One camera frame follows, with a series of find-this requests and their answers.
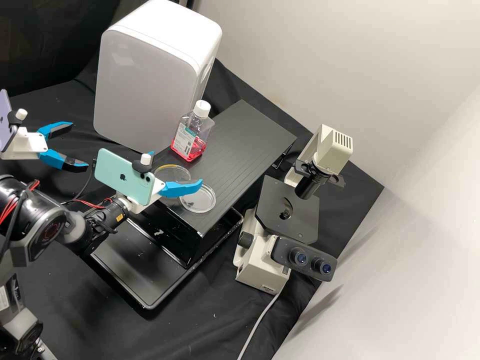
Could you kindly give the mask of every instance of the black cable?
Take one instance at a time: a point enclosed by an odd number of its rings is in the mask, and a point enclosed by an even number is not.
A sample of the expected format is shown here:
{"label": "black cable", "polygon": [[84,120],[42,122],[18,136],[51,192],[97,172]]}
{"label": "black cable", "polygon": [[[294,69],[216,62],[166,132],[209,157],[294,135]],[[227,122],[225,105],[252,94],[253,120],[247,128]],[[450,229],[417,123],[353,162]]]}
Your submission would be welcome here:
{"label": "black cable", "polygon": [[12,236],[12,232],[14,231],[14,225],[17,222],[17,218],[19,216],[19,212],[22,208],[22,204],[27,198],[27,191],[22,190],[20,193],[20,197],[18,198],[18,202],[16,203],[15,210],[13,211],[13,214],[10,219],[10,223],[8,224],[8,229],[6,230],[6,235],[5,235],[5,242],[3,243],[3,247],[1,249],[0,253],[0,263],[2,262],[2,259],[4,257],[5,252],[9,248],[10,244],[10,237]]}
{"label": "black cable", "polygon": [[97,166],[97,159],[94,157],[94,158],[91,160],[90,173],[88,174],[88,178],[86,179],[85,185],[83,185],[83,187],[81,188],[81,190],[80,190],[71,200],[62,202],[62,203],[61,203],[62,205],[71,203],[73,200],[77,200],[79,197],[82,196],[82,194],[84,193],[85,189],[87,188],[87,186],[90,184],[90,181],[92,180],[92,175],[94,174],[94,171],[95,171],[95,167],[96,167],[96,166]]}

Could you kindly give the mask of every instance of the smartphone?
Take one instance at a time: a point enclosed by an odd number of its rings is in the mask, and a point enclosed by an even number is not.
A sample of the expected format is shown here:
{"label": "smartphone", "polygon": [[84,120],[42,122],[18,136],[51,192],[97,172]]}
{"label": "smartphone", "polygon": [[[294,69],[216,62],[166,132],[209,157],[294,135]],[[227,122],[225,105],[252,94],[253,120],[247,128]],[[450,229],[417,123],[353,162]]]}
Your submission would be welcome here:
{"label": "smartphone", "polygon": [[150,203],[155,183],[154,174],[140,174],[134,170],[130,161],[105,148],[98,151],[95,179],[134,199],[140,205]]}
{"label": "smartphone", "polygon": [[12,111],[7,90],[0,90],[0,152],[7,150],[17,133],[18,127],[9,124],[9,112]]}

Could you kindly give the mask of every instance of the black tray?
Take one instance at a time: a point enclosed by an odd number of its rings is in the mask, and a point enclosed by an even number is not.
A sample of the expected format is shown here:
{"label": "black tray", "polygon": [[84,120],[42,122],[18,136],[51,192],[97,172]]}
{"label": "black tray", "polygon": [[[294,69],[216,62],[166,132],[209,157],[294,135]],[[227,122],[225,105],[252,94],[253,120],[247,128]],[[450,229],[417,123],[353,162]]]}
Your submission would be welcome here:
{"label": "black tray", "polygon": [[213,246],[188,269],[181,266],[179,259],[162,246],[161,229],[145,230],[130,219],[117,228],[118,233],[110,235],[102,242],[91,254],[91,258],[142,307],[151,310],[242,222],[243,216],[234,208],[230,208],[204,236],[207,242],[213,243]]}

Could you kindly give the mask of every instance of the white screw knob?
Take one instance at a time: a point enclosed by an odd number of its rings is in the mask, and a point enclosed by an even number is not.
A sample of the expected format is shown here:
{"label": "white screw knob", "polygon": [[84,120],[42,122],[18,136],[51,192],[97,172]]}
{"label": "white screw knob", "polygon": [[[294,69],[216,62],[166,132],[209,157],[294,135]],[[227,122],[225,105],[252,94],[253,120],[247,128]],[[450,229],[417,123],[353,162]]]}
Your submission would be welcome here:
{"label": "white screw knob", "polygon": [[25,110],[25,109],[18,109],[17,112],[16,112],[16,114],[15,114],[15,117],[16,117],[18,120],[23,121],[23,120],[25,120],[25,118],[27,117],[27,114],[28,114],[27,110]]}
{"label": "white screw knob", "polygon": [[150,165],[152,163],[152,155],[150,154],[142,154],[140,158],[140,164],[142,165]]}

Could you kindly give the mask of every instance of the flask label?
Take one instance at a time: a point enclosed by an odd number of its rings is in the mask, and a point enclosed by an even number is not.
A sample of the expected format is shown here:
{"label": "flask label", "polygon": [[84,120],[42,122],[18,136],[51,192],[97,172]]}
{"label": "flask label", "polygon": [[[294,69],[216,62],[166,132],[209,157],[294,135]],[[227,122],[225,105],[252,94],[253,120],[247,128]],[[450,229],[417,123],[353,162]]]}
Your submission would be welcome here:
{"label": "flask label", "polygon": [[178,124],[175,139],[173,140],[173,148],[180,154],[188,157],[194,141],[195,133],[182,122]]}

